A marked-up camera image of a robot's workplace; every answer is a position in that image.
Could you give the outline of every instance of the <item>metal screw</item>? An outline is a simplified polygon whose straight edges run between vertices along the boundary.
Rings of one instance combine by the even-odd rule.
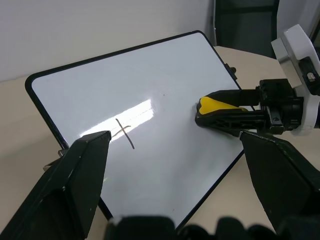
[[[316,80],[316,77],[312,72],[309,72],[306,76],[308,77],[310,82],[314,82]]]

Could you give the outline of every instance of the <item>black chair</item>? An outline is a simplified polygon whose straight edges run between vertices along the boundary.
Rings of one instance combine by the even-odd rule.
[[[218,46],[274,58],[279,0],[216,0]]]

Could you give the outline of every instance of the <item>white wall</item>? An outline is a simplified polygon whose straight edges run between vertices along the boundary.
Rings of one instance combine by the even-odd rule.
[[[206,28],[210,0],[2,0],[0,81]]]
[[[277,34],[300,24],[310,35],[320,10],[320,0],[280,0],[277,14]]]

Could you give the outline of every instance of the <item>beige table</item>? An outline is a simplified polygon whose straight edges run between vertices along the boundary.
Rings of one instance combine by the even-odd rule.
[[[216,47],[225,63],[236,67],[238,83],[243,89],[254,88],[262,79],[285,78],[274,59]],[[26,77],[0,83],[0,231],[43,174],[43,166],[58,158],[60,149],[25,91]],[[307,139],[281,136],[320,169],[320,132]],[[190,219],[213,233],[221,216],[234,216],[245,226],[271,224],[254,191],[243,156]],[[103,239],[107,220],[96,210],[88,239]]]

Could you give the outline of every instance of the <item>white board surface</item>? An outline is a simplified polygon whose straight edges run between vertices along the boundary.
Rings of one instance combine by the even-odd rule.
[[[243,149],[237,138],[195,123],[200,97],[238,89],[200,32],[31,86],[69,146],[111,131],[101,198],[113,216],[163,215],[178,226]]]

